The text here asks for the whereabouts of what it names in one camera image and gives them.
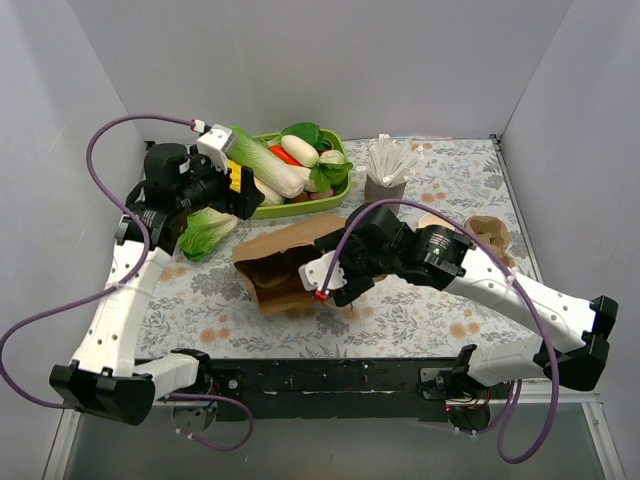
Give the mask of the brown paper bag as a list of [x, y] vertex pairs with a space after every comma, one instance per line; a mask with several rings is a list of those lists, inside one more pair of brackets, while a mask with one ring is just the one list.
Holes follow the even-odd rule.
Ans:
[[298, 268], [321, 257], [314, 241], [345, 226], [346, 219], [334, 214], [314, 215], [289, 226], [261, 233], [232, 249], [235, 269], [265, 317], [315, 303], [304, 289]]

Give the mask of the brown cardboard cup carrier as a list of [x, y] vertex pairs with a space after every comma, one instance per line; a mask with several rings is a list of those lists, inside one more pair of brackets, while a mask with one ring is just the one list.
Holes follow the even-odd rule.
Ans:
[[505, 265], [515, 266], [513, 258], [507, 252], [511, 237], [502, 220], [494, 216], [472, 216], [466, 220], [465, 227], [489, 246]]

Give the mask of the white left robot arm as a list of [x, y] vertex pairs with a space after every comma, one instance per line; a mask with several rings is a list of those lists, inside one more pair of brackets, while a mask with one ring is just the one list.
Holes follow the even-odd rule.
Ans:
[[125, 200], [115, 234], [113, 293], [102, 298], [69, 365], [54, 366], [49, 383], [81, 413], [138, 425], [155, 400], [183, 392], [193, 400], [213, 389], [209, 356], [174, 349], [146, 363], [135, 360], [136, 341], [153, 290], [168, 265], [190, 214], [206, 208], [250, 218], [263, 200], [251, 172], [231, 187], [230, 145], [151, 146], [144, 178]]

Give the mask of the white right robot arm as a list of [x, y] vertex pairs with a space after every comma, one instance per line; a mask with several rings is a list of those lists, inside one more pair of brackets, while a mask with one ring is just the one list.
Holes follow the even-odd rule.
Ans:
[[468, 345], [452, 367], [424, 376], [429, 398], [475, 397], [511, 381], [548, 378], [579, 392], [595, 389], [605, 369], [618, 305], [555, 291], [497, 266], [468, 236], [451, 227], [412, 229], [385, 206], [363, 205], [345, 225], [314, 242], [321, 255], [298, 270], [316, 298], [345, 306], [394, 275], [481, 304], [531, 330], [494, 347]]

